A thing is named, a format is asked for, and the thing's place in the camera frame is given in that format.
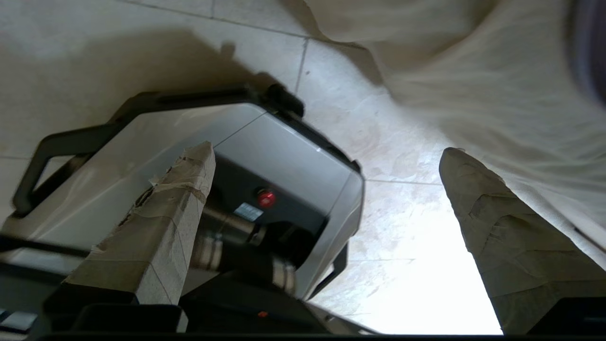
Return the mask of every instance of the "white fabric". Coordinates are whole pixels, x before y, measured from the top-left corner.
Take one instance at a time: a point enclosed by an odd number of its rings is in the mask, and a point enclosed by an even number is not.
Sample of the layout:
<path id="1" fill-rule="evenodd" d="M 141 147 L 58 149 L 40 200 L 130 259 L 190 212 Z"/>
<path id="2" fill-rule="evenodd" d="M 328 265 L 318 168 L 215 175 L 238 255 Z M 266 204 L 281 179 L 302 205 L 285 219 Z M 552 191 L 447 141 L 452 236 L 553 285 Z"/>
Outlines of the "white fabric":
<path id="1" fill-rule="evenodd" d="M 569 2 L 306 1 L 326 36 L 371 52 L 406 113 L 606 246 L 606 110 L 568 68 Z"/>

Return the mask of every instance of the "label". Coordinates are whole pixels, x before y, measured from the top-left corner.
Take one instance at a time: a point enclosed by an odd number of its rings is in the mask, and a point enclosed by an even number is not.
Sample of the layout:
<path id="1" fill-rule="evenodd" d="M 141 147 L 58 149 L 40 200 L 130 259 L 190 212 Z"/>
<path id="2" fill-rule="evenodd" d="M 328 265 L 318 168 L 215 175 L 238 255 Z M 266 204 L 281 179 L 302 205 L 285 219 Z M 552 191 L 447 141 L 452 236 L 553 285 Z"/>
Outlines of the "label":
<path id="1" fill-rule="evenodd" d="M 262 210 L 247 203 L 242 203 L 240 207 L 236 208 L 233 212 L 248 221 L 255 221 L 263 214 Z"/>

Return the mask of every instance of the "floor tile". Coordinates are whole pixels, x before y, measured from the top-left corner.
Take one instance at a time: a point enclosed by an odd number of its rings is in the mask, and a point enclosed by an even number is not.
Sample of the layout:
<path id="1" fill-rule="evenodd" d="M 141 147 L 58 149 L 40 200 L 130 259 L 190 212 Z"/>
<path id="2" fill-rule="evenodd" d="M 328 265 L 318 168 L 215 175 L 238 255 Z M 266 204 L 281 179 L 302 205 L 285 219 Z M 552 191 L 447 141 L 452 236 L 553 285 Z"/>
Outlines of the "floor tile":
<path id="1" fill-rule="evenodd" d="M 218 0 L 215 18 L 326 39 L 303 0 Z"/>
<path id="2" fill-rule="evenodd" d="M 358 159 L 368 179 L 440 183 L 447 140 L 391 100 L 366 50 L 310 41 L 298 95 L 305 119 Z"/>
<path id="3" fill-rule="evenodd" d="M 366 182 L 351 260 L 443 257 L 467 253 L 444 188 L 430 184 Z"/>
<path id="4" fill-rule="evenodd" d="M 26 159 L 0 158 L 0 226 L 4 219 L 14 211 L 11 204 L 13 195 L 29 164 L 30 160 Z M 49 162 L 44 169 L 41 181 L 44 181 L 63 164 L 64 161 Z"/>
<path id="5" fill-rule="evenodd" d="M 0 156 L 104 123 L 143 91 L 273 78 L 294 89 L 304 38 L 117 1 L 0 2 Z"/>
<path id="6" fill-rule="evenodd" d="M 470 254 L 397 262 L 350 262 L 357 275 L 342 279 L 343 291 L 327 287 L 315 303 L 337 314 L 355 308 L 346 318 L 386 334 L 501 334 Z M 371 276 L 382 285 L 368 286 Z"/>
<path id="7" fill-rule="evenodd" d="M 167 8 L 201 16 L 211 17 L 213 14 L 213 0 L 129 0 L 140 4 Z"/>

